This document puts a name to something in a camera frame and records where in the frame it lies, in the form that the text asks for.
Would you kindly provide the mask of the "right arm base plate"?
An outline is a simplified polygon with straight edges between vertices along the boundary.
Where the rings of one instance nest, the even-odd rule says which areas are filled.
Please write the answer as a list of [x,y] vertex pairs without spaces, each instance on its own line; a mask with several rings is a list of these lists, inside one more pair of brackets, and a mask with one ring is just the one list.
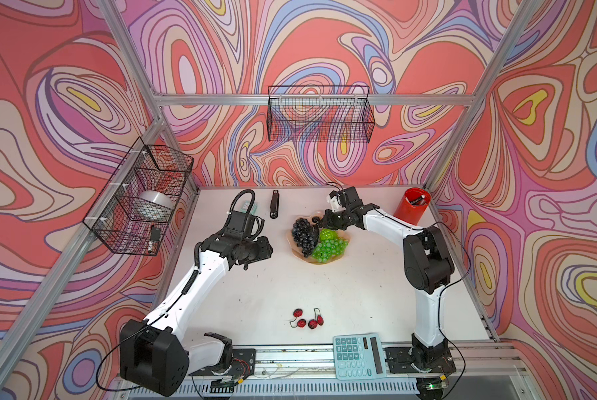
[[446,343],[432,348],[421,346],[385,348],[388,370],[392,374],[451,375],[456,364]]

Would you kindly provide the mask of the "green grape bunch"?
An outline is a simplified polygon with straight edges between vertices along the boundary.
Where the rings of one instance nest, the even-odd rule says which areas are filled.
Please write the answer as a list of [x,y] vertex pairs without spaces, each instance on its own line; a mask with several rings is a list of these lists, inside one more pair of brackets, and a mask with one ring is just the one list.
[[315,263],[330,263],[343,256],[347,247],[348,240],[345,238],[337,238],[333,241],[320,242],[316,246],[310,258],[315,261]]

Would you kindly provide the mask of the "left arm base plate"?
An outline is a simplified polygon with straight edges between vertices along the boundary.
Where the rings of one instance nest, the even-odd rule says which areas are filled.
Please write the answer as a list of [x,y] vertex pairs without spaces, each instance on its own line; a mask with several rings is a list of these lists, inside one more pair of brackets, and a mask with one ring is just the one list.
[[189,371],[188,375],[193,377],[217,377],[217,378],[246,378],[255,373],[257,351],[255,348],[236,348],[232,351],[231,363],[227,367],[225,363],[201,368],[198,371]]

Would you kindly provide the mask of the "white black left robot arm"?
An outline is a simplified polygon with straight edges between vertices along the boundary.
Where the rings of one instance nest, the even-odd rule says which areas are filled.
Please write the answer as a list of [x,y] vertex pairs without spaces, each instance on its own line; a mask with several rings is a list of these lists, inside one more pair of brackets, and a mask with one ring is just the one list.
[[199,371],[233,376],[248,372],[224,335],[205,333],[188,348],[183,340],[192,316],[232,268],[248,269],[271,258],[273,248],[262,235],[263,227],[263,218],[251,208],[230,206],[220,230],[194,246],[191,268],[170,295],[144,319],[123,326],[118,343],[122,379],[169,397]]

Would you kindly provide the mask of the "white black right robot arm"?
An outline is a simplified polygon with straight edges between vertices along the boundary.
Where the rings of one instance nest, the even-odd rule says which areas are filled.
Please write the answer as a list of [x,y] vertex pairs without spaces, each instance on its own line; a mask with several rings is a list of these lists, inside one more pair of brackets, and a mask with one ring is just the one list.
[[448,354],[443,332],[443,291],[451,283],[455,265],[441,230],[421,228],[364,203],[355,187],[335,189],[320,225],[343,231],[356,227],[376,233],[403,250],[404,274],[416,290],[416,325],[410,358],[420,371]]

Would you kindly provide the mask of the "green bumpy round fruit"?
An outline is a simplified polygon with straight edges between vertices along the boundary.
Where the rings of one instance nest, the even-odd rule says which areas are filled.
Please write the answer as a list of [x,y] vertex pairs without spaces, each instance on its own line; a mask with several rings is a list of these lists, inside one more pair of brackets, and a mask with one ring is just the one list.
[[321,242],[333,241],[338,238],[338,234],[330,229],[322,229],[319,233],[319,240]]

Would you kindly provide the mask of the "black grape bunch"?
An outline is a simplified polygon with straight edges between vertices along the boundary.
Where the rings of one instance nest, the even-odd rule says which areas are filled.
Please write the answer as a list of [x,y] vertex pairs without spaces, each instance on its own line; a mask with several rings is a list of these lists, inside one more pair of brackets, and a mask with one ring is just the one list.
[[302,255],[309,258],[316,250],[319,242],[318,226],[306,218],[298,218],[293,224],[291,234]]

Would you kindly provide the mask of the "pink scalloped fruit bowl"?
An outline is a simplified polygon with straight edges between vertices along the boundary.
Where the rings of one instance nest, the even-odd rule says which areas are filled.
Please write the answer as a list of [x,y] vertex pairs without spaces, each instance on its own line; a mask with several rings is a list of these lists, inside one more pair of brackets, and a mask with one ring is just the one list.
[[314,265],[339,260],[346,252],[350,237],[346,233],[324,228],[319,215],[299,217],[288,231],[287,240],[293,255]]

